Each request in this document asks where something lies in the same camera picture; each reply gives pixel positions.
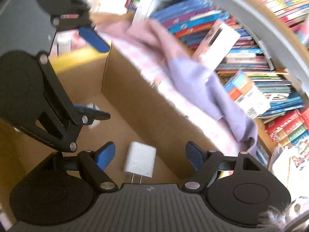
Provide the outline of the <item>white bookshelf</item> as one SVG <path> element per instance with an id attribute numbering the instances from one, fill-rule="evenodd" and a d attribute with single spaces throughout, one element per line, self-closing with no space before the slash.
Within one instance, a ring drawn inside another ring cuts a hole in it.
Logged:
<path id="1" fill-rule="evenodd" d="M 131 22 L 96 16 L 97 30 L 112 39 L 102 92 L 122 118 L 180 179 L 193 172 L 184 147 L 194 141 L 235 156 L 254 153 L 258 126 L 228 95 L 215 68 L 237 40 L 216 22 L 197 52 L 186 48 L 158 20 Z"/>

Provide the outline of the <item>white charger plug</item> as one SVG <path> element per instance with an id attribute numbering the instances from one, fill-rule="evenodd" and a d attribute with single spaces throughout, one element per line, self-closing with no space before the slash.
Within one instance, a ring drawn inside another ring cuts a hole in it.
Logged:
<path id="1" fill-rule="evenodd" d="M 124 174 L 130 175 L 130 182 L 139 176 L 139 183 L 143 177 L 152 178 L 155 167 L 156 148 L 147 144 L 133 141 L 130 143 L 124 164 Z"/>

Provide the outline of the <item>pink cylindrical device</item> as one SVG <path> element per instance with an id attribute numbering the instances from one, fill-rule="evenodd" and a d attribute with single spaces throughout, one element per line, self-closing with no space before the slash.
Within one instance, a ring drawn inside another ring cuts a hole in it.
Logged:
<path id="1" fill-rule="evenodd" d="M 240 34 L 217 20 L 192 55 L 194 61 L 214 71 L 239 40 Z"/>

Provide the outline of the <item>yellow cardboard box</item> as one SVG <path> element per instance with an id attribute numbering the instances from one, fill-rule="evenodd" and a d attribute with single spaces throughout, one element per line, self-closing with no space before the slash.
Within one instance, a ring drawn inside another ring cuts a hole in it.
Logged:
<path id="1" fill-rule="evenodd" d="M 80 152 L 76 144 L 84 126 L 110 114 L 74 105 L 45 52 L 1 56 L 1 118 L 54 149 L 10 192 L 17 231 L 189 230 L 216 217 L 206 187 L 217 176 L 220 152 L 206 153 L 197 173 L 201 183 L 118 186 L 105 173 L 115 144 Z"/>

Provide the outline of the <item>orange white medicine boxes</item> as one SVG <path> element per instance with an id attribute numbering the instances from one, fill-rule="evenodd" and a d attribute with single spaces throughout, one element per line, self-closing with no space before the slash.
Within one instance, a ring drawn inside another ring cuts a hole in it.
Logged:
<path id="1" fill-rule="evenodd" d="M 270 101 L 242 71 L 229 79 L 224 90 L 251 119 L 270 109 Z"/>

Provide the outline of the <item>pink purple cloth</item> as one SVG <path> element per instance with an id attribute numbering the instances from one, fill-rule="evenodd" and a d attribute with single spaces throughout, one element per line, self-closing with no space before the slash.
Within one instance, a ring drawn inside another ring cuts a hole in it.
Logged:
<path id="1" fill-rule="evenodd" d="M 256 155 L 258 127 L 255 121 L 230 98 L 217 74 L 194 61 L 159 22 L 150 18 L 135 23 L 122 19 L 100 23 L 96 29 L 157 51 L 163 57 L 163 70 L 174 88 L 212 119 L 223 122 L 239 147 Z"/>

